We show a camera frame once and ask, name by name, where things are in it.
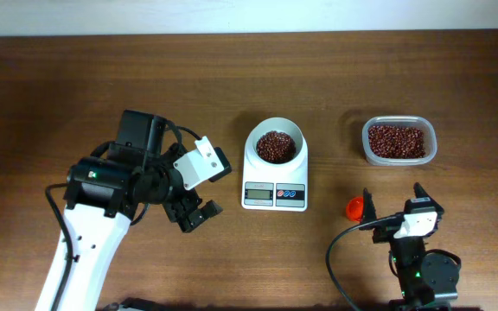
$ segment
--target container of beans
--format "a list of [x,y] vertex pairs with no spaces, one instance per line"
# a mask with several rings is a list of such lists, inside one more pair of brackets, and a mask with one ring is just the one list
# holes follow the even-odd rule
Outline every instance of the container of beans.
[[426,164],[437,153],[433,126],[414,116],[371,118],[362,128],[362,145],[368,162],[380,166]]

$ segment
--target brown table surface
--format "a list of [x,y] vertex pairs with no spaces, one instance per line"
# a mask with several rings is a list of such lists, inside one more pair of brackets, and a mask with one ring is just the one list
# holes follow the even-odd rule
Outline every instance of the brown table surface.
[[[113,139],[126,108],[208,136],[233,172],[198,187],[224,212],[195,232],[160,206],[131,228],[100,307],[129,296],[345,306],[324,264],[331,239],[354,224],[345,205],[367,187],[387,216],[420,181],[446,211],[426,247],[463,260],[454,305],[498,310],[498,30],[0,38],[0,310],[30,310],[42,290],[59,234],[44,187]],[[369,165],[362,125],[382,115],[427,118],[434,160]],[[304,213],[239,203],[246,137],[272,116],[295,121],[309,145]],[[371,232],[335,247],[335,273],[356,301],[400,298],[387,251]]]

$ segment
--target white wall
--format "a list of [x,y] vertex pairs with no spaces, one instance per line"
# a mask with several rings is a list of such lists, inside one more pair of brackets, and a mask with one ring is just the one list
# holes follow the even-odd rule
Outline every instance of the white wall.
[[498,0],[0,0],[0,35],[498,28]]

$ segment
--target red lid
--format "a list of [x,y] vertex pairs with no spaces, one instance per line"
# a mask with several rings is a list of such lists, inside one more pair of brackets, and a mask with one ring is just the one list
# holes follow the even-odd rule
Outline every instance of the red lid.
[[352,221],[361,222],[362,213],[364,211],[364,198],[356,197],[353,198],[347,204],[345,212],[347,213],[347,218]]

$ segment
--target wooden tabletop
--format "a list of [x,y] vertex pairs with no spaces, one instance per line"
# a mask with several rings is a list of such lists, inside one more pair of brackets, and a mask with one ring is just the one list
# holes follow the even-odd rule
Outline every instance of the wooden tabletop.
[[[387,216],[419,181],[446,211],[426,247],[463,260],[454,305],[498,310],[498,30],[0,38],[0,310],[35,306],[59,235],[43,189],[113,139],[124,109],[208,136],[233,172],[198,187],[224,212],[194,232],[182,234],[160,206],[130,229],[100,307],[129,296],[347,306],[324,264],[329,242],[354,224],[347,202],[367,187]],[[369,165],[362,125],[384,115],[428,119],[433,161]],[[309,145],[304,213],[240,205],[245,140],[273,116],[298,124]],[[371,232],[335,247],[334,271],[360,304],[400,298],[388,249]]]

